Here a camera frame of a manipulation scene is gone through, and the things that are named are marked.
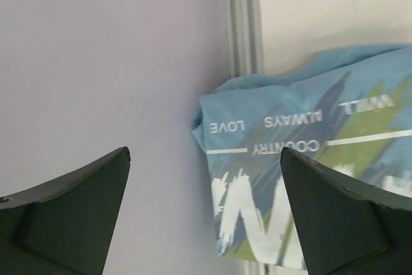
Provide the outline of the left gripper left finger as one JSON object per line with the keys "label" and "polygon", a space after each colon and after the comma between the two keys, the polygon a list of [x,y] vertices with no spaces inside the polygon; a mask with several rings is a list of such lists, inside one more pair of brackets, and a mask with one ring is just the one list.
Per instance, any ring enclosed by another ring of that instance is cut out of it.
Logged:
{"label": "left gripper left finger", "polygon": [[102,274],[130,170],[120,147],[1,198],[1,274]]}

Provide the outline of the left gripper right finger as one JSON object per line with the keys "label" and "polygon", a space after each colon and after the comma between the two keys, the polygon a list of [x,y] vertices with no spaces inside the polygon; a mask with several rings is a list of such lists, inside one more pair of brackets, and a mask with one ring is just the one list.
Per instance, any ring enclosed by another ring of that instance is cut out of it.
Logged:
{"label": "left gripper right finger", "polygon": [[411,199],[284,147],[281,170],[309,274],[411,274]]}

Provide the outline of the light blue t-shirt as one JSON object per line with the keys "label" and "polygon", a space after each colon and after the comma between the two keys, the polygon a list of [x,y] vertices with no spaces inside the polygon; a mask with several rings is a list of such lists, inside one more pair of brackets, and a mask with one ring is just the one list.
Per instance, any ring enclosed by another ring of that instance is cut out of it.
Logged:
{"label": "light blue t-shirt", "polygon": [[218,254],[305,272],[281,150],[410,196],[411,46],[334,49],[288,75],[231,79],[200,99],[191,131],[207,156]]}

